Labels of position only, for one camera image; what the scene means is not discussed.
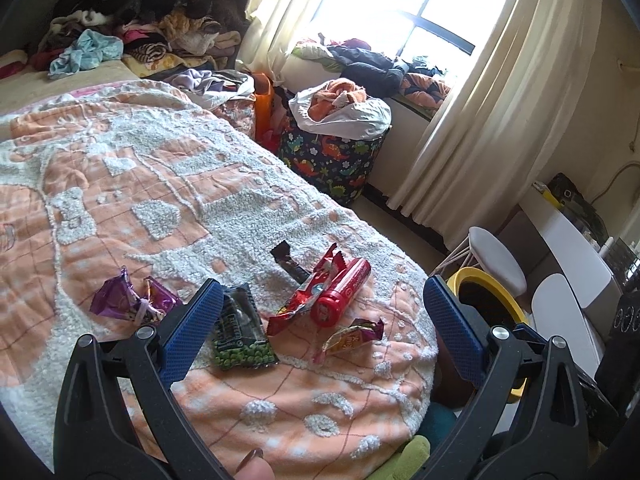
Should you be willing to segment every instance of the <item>orange towel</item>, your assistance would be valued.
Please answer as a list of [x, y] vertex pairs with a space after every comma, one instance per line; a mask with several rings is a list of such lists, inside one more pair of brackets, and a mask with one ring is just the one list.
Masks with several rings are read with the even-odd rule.
[[311, 99], [309, 117], [319, 122], [327, 115], [352, 103], [363, 103], [367, 100], [367, 91], [362, 86], [346, 78], [329, 81], [324, 90], [319, 90]]

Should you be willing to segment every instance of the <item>blue textured pad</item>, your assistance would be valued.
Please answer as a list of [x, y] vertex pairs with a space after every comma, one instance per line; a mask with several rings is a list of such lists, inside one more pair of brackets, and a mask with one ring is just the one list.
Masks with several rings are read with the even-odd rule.
[[484, 349], [460, 312], [458, 299], [437, 276], [432, 276], [424, 284], [423, 297], [424, 307], [460, 377], [480, 388], [486, 377]]
[[206, 289], [189, 302], [189, 311], [164, 345], [159, 375], [165, 388], [185, 378], [222, 311], [222, 286], [215, 280], [203, 286]]

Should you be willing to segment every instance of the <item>metal screw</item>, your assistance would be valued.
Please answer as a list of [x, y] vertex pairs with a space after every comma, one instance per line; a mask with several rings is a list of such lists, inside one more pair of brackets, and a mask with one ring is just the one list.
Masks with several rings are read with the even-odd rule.
[[78, 346], [84, 348], [85, 346], [89, 346], [91, 344], [91, 341], [93, 340], [94, 338], [91, 336], [91, 334], [81, 335], [78, 338]]
[[492, 330], [492, 334], [494, 335], [494, 337], [496, 339], [502, 339], [503, 341], [505, 339], [509, 338], [509, 331], [502, 326], [497, 326]]
[[138, 339], [149, 339], [155, 332], [152, 326], [141, 326], [136, 331], [136, 337]]
[[551, 342], [554, 344], [554, 346], [558, 348], [566, 348], [566, 341], [564, 340], [564, 338], [560, 337], [559, 335], [553, 336], [551, 338]]

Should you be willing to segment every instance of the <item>cream curtain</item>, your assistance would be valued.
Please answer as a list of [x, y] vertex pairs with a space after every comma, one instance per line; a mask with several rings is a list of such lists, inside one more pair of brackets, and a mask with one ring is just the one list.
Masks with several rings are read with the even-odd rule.
[[265, 72], [281, 83], [280, 71], [296, 34], [309, 23], [320, 1], [249, 0], [246, 13], [252, 23], [238, 52], [239, 67]]
[[595, 50], [602, 0], [507, 0], [467, 79], [390, 198], [448, 248], [497, 228], [558, 145]]

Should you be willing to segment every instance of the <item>fingernail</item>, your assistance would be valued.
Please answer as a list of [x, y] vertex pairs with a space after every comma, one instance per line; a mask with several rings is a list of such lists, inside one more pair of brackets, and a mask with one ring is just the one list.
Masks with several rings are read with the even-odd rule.
[[247, 456], [242, 459], [242, 462], [238, 466], [238, 469], [236, 469], [236, 473], [240, 471], [244, 466], [246, 466], [249, 462], [251, 462], [251, 460], [253, 460], [255, 457], [264, 458], [264, 453], [262, 452], [261, 448], [256, 447], [255, 449], [252, 449], [249, 453], [247, 453]]

